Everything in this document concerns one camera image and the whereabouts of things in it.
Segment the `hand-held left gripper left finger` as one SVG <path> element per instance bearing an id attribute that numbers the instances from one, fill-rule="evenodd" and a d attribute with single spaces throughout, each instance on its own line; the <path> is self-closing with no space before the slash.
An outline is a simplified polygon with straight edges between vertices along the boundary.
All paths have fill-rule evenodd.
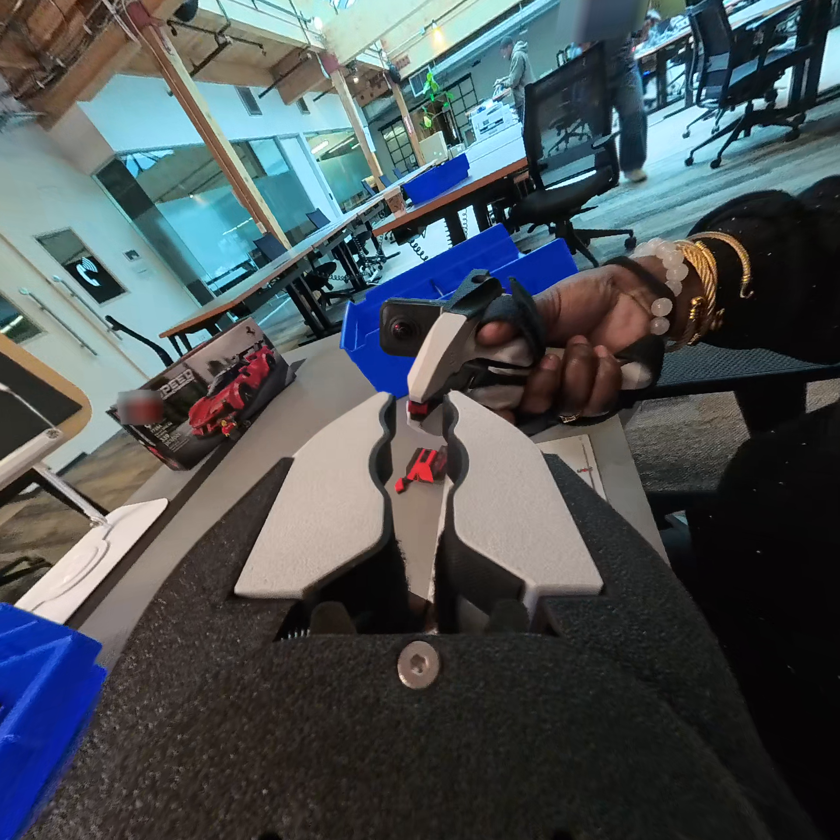
<path id="1" fill-rule="evenodd" d="M 294 454 L 234 594 L 313 601 L 344 586 L 398 589 L 392 500 L 396 401 L 378 392 Z"/>

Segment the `white stand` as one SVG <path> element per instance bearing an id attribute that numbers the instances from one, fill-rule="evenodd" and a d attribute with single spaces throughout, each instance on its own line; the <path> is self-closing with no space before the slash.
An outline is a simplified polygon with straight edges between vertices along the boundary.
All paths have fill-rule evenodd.
<path id="1" fill-rule="evenodd" d="M 111 511 L 15 603 L 16 608 L 66 623 L 168 506 L 167 499 L 159 498 Z"/>

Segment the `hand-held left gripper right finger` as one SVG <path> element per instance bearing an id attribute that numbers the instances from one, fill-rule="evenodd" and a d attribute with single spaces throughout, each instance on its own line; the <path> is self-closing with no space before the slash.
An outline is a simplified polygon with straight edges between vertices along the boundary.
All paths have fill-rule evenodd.
<path id="1" fill-rule="evenodd" d="M 602 576 L 542 451 L 455 392 L 444 399 L 452 483 L 440 534 L 440 596 L 476 607 L 599 595 Z"/>

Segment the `person's right hand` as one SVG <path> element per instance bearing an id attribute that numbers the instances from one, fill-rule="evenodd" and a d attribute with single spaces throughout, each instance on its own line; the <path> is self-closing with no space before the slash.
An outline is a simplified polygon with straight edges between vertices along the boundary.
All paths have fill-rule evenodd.
<path id="1" fill-rule="evenodd" d="M 580 422 L 611 412 L 623 375 L 615 352 L 649 335 L 654 300 L 665 281 L 653 257 L 626 259 L 562 280 L 535 298 L 547 351 L 531 368 L 513 407 L 496 409 L 511 423 L 543 414 Z"/>

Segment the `lego set box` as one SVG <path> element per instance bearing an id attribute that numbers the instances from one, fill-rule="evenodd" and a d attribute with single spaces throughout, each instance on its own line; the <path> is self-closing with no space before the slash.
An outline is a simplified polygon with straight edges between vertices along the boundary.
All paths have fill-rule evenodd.
<path id="1" fill-rule="evenodd" d="M 236 441 L 296 378 L 296 370 L 253 318 L 188 351 L 108 415 L 169 469 L 195 467 Z"/>

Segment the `black office chair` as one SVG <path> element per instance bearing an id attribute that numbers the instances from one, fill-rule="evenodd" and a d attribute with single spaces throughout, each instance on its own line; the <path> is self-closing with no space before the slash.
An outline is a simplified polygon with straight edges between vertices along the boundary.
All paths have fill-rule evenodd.
<path id="1" fill-rule="evenodd" d="M 696 105 L 714 111 L 715 121 L 710 136 L 690 150 L 685 166 L 695 163 L 700 149 L 723 140 L 710 163 L 716 170 L 728 147 L 748 138 L 755 128 L 785 128 L 785 141 L 799 138 L 805 113 L 776 108 L 775 84 L 809 56 L 808 48 L 787 49 L 776 38 L 778 28 L 797 14 L 800 5 L 783 3 L 738 28 L 731 26 L 723 2 L 688 6 L 691 33 L 700 48 Z"/>
<path id="2" fill-rule="evenodd" d="M 545 226 L 570 252 L 599 265 L 595 238 L 622 236 L 636 246 L 631 228 L 577 229 L 573 218 L 592 199 L 620 182 L 616 133 L 601 44 L 594 45 L 524 89 L 523 145 L 532 191 L 511 208 L 508 231 Z"/>

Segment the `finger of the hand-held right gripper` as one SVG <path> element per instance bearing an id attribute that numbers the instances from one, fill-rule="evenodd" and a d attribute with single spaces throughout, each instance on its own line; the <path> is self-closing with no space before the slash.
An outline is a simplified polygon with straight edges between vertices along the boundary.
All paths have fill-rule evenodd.
<path id="1" fill-rule="evenodd" d="M 449 392 L 467 388 L 474 358 L 477 316 L 441 313 L 428 331 L 407 374 L 407 401 L 443 401 Z"/>

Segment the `blue plastic bin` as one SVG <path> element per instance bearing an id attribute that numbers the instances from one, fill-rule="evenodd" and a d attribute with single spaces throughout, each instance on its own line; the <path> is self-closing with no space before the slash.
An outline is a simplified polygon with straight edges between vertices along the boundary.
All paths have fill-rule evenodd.
<path id="1" fill-rule="evenodd" d="M 99 641 L 1 605 L 1 838 L 23 837 L 84 739 L 107 677 Z"/>
<path id="2" fill-rule="evenodd" d="M 386 354 L 380 345 L 380 309 L 391 298 L 443 302 L 472 270 L 497 277 L 505 291 L 510 278 L 536 295 L 577 273 L 562 238 L 522 254 L 508 231 L 496 224 L 465 242 L 430 258 L 369 290 L 359 302 L 349 302 L 343 315 L 340 348 L 377 392 L 395 397 L 407 394 L 406 378 L 412 360 Z"/>
<path id="3" fill-rule="evenodd" d="M 421 205 L 447 193 L 469 177 L 469 158 L 466 153 L 436 163 L 423 174 L 403 185 L 408 200 Z"/>

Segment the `red black green lego assembly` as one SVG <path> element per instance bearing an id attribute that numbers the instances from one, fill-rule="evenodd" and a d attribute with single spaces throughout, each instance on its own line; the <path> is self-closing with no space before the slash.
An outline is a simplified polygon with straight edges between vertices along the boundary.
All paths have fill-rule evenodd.
<path id="1" fill-rule="evenodd" d="M 433 485 L 447 475 L 448 447 L 418 448 L 409 459 L 405 474 L 395 482 L 395 492 L 404 493 L 412 483 Z"/>

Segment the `green plant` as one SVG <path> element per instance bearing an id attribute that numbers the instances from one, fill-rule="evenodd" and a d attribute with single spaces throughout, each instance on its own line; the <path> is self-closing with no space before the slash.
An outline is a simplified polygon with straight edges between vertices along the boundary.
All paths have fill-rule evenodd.
<path id="1" fill-rule="evenodd" d="M 431 70 L 427 71 L 423 86 L 422 124 L 429 136 L 441 132 L 447 146 L 460 143 L 451 97 Z"/>

